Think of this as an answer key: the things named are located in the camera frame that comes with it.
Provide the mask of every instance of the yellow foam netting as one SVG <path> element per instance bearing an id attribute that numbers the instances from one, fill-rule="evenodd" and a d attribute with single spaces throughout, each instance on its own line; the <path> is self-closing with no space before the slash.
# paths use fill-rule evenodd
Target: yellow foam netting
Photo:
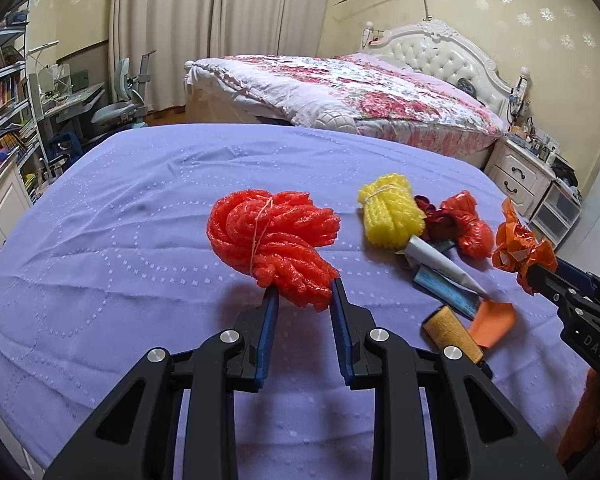
<path id="1" fill-rule="evenodd" d="M 373 245 L 403 249 L 409 238 L 424 231 L 426 215 L 413 199 L 404 175 L 390 173 L 358 192 L 365 213 L 365 235 Z"/>

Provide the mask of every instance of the gray chair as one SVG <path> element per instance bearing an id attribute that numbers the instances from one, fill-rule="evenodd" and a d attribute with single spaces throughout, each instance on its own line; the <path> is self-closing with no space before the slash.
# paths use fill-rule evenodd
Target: gray chair
<path id="1" fill-rule="evenodd" d="M 113 88 L 120 101 L 100 108 L 94 113 L 91 118 L 94 132 L 97 134 L 108 132 L 131 121 L 133 121 L 132 128 L 146 126 L 144 88 L 151 81 L 151 76 L 148 74 L 149 56 L 154 52 L 155 50 L 142 56 L 140 72 L 135 78 L 129 77 L 129 58 L 120 60 L 113 78 Z"/>

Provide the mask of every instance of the string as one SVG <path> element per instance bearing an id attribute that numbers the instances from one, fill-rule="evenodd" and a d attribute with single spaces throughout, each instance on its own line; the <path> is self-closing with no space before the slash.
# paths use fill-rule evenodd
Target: string
<path id="1" fill-rule="evenodd" d="M 264 206 L 262 206 L 262 209 L 256 216 L 256 225 L 253 229 L 253 240 L 251 241 L 251 261 L 249 263 L 249 275 L 252 277 L 253 277 L 253 259 L 256 255 L 256 251 L 258 250 L 258 247 L 260 246 L 262 237 L 264 236 L 264 233 L 267 230 L 267 227 L 269 227 L 269 224 L 271 223 L 271 218 L 269 218 L 267 225 L 264 226 L 264 229 L 260 233 L 260 238 L 258 238 L 258 243 L 256 243 L 256 234 L 258 233 L 258 219 L 260 218 L 260 215 L 263 213 L 263 211 L 267 207 L 267 205 L 269 206 L 269 208 L 273 208 L 273 197 L 272 196 L 269 197 L 269 199 L 265 202 Z"/>
<path id="2" fill-rule="evenodd" d="M 377 194 L 380 194 L 384 191 L 389 191 L 390 189 L 399 189 L 399 190 L 405 192 L 406 194 L 410 193 L 410 191 L 404 186 L 398 186 L 397 184 L 385 184 L 384 186 L 380 186 L 372 194 L 370 194 L 368 197 L 365 198 L 365 205 L 369 202 L 369 200 L 371 200 L 372 197 L 374 197 Z"/>

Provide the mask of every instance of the wall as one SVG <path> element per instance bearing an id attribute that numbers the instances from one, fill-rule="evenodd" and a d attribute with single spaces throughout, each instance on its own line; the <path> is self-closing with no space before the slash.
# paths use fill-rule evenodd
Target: wall
<path id="1" fill-rule="evenodd" d="M 58 5 L 56 0 L 30 0 L 29 1 L 29 26 L 26 34 L 27 50 L 44 43 L 49 43 L 58 38 Z M 27 58 L 27 73 L 38 72 L 46 65 L 52 65 L 58 58 L 58 46 L 50 47 L 40 52 L 37 64 L 35 58 L 38 54 Z"/>
<path id="2" fill-rule="evenodd" d="M 90 112 L 82 114 L 78 120 L 82 128 L 82 134 L 85 139 L 96 136 L 91 117 L 96 110 L 111 104 L 111 85 L 109 84 L 109 41 L 101 41 L 77 52 L 73 52 L 65 57 L 58 58 L 58 64 L 68 63 L 71 72 L 89 72 L 89 84 L 107 83 L 104 85 L 105 92 L 100 99 L 93 105 Z"/>
<path id="3" fill-rule="evenodd" d="M 377 29 L 415 23 L 422 0 L 329 0 L 319 55 L 360 47 L 365 22 Z M 591 0 L 428 0 L 445 20 L 498 63 L 513 83 L 531 70 L 536 126 L 558 139 L 581 184 L 600 154 L 600 12 Z"/>
<path id="4" fill-rule="evenodd" d="M 43 64 L 53 64 L 60 57 L 108 40 L 110 1 L 31 0 L 29 48 L 59 40 L 58 46 L 40 56 Z"/>
<path id="5" fill-rule="evenodd" d="M 109 39 L 111 0 L 58 0 L 58 57 Z"/>

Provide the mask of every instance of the bed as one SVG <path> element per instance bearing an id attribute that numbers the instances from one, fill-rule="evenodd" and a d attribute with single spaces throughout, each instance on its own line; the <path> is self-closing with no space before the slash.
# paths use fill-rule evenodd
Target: bed
<path id="1" fill-rule="evenodd" d="M 394 140 L 483 167 L 510 85 L 441 20 L 387 30 L 337 59 L 231 56 L 185 63 L 190 122 L 275 122 Z M 460 78 L 476 99 L 455 88 Z"/>
<path id="2" fill-rule="evenodd" d="M 420 323 L 439 301 L 414 288 L 391 251 L 366 245 L 358 213 L 358 189 L 392 171 L 433 203 L 469 189 L 492 228 L 503 219 L 504 195 L 478 169 L 378 139 L 263 124 L 157 126 L 107 139 L 49 188 L 0 251 L 2 420 L 47 466 L 144 352 L 196 348 L 259 304 L 262 290 L 225 266 L 205 235 L 212 204 L 249 187 L 306 190 L 332 207 L 341 229 L 319 252 L 340 269 L 350 301 L 428 348 Z M 517 306 L 520 322 L 488 361 L 494 383 L 555 447 L 587 365 L 560 340 L 554 305 L 525 294 L 514 275 L 451 252 L 495 300 Z M 282 301 L 267 383 L 235 402 L 241 479 L 370 477 L 373 393 L 344 385 L 328 312 Z M 179 434 L 179 459 L 182 443 Z"/>

